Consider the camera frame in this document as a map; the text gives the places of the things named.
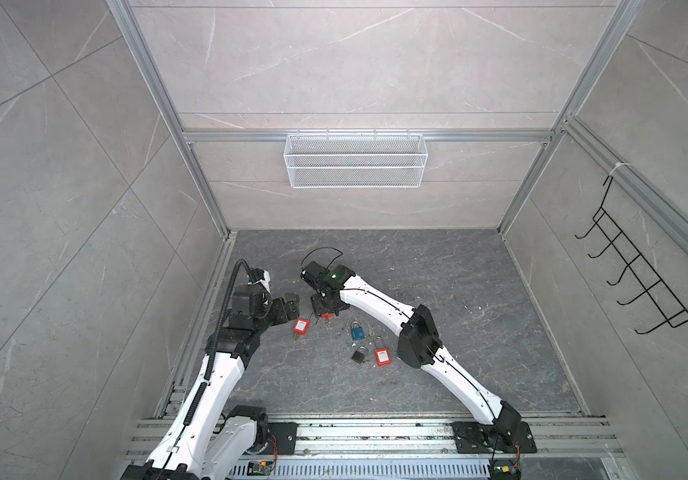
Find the small black padlock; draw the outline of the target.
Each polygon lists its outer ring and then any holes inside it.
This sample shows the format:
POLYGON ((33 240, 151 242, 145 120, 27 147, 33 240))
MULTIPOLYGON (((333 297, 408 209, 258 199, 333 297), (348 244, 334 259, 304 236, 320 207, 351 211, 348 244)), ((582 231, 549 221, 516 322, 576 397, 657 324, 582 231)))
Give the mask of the small black padlock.
POLYGON ((365 346, 359 346, 353 352, 351 359, 358 363, 363 364, 368 360, 368 349, 365 346))

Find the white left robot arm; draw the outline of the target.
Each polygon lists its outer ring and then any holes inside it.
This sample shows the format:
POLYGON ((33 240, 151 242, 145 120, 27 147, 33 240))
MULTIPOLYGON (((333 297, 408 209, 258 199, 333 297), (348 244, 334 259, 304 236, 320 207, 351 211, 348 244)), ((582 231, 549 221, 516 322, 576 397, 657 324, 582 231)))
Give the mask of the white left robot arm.
POLYGON ((265 408, 238 405, 223 414, 261 335, 299 317, 299 296, 274 298, 269 283, 268 271, 237 261, 195 389, 144 464, 128 466, 123 479, 228 479, 244 454, 276 446, 265 408))

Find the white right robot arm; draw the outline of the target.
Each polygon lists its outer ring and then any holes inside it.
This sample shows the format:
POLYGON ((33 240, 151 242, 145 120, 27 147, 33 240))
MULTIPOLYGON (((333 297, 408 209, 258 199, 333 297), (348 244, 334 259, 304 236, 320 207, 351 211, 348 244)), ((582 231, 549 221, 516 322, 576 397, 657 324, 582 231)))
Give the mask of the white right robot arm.
POLYGON ((441 340, 427 306, 393 299, 352 269, 342 264, 323 266, 307 256, 301 261, 300 278, 315 291, 311 297, 315 315, 337 315, 355 307, 397 336, 397 357, 432 376, 472 414, 472 422, 455 430, 460 440, 491 452, 537 451, 530 426, 521 414, 456 361, 441 340))

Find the blue padlock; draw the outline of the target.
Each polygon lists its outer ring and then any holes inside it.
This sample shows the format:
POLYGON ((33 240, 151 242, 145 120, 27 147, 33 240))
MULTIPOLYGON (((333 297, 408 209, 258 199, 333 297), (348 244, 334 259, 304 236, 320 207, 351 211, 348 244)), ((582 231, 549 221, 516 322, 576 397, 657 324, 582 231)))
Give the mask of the blue padlock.
POLYGON ((363 327, 357 321, 351 323, 350 334, 353 341, 359 341, 366 338, 363 327))

